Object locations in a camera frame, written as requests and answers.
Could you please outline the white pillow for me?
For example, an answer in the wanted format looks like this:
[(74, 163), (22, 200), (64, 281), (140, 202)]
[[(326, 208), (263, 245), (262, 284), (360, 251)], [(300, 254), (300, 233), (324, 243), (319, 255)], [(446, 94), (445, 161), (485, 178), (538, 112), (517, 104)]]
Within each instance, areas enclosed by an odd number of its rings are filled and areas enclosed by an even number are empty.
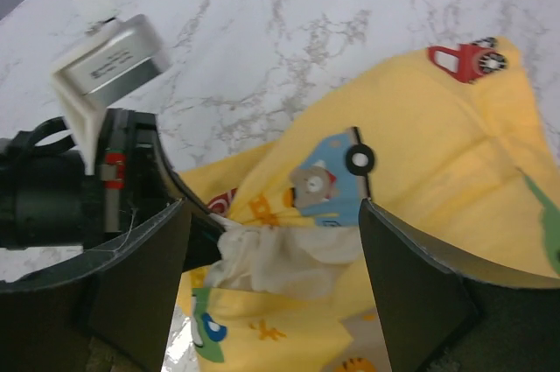
[(208, 268), (205, 287), (321, 298), (362, 254), (356, 226), (246, 226), (227, 219), (223, 226), (220, 260)]

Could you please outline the yellow cartoon-print pillowcase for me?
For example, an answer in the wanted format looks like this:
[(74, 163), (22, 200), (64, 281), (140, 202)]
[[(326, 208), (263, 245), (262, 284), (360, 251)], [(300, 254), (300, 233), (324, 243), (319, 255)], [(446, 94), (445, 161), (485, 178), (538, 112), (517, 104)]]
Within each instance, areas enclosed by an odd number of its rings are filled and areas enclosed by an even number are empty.
[[(273, 143), (185, 172), (213, 218), (359, 228), (371, 200), (488, 261), (559, 281), (559, 171), (519, 51), (506, 39), (382, 62)], [(362, 248), (332, 291), (297, 299), (181, 279), (203, 371), (394, 371)]]

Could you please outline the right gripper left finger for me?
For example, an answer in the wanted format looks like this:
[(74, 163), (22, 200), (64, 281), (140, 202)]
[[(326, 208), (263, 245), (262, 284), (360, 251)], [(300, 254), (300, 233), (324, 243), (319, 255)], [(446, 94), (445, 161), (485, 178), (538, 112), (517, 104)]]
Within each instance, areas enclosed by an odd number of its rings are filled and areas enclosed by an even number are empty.
[(1, 284), (3, 371), (159, 371), (186, 258), (180, 200), (65, 262)]

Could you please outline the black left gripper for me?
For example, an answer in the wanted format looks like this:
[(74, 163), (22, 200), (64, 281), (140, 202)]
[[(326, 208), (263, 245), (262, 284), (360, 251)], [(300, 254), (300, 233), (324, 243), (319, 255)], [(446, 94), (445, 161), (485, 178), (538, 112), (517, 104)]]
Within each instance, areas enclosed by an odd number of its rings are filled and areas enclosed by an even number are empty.
[(62, 117), (1, 141), (1, 245), (6, 249), (81, 245), (93, 248), (163, 210), (185, 202), (189, 220), (183, 271), (221, 259), (225, 229), (173, 170), (151, 113), (111, 109), (94, 141), (87, 173)]

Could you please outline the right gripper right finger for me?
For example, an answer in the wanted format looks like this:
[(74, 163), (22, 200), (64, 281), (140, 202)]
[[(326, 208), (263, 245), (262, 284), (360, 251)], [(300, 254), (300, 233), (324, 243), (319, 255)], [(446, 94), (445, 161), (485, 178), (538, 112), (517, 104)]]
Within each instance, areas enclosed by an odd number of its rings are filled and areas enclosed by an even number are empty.
[(394, 371), (557, 371), (559, 281), (475, 256), (364, 200), (360, 237)]

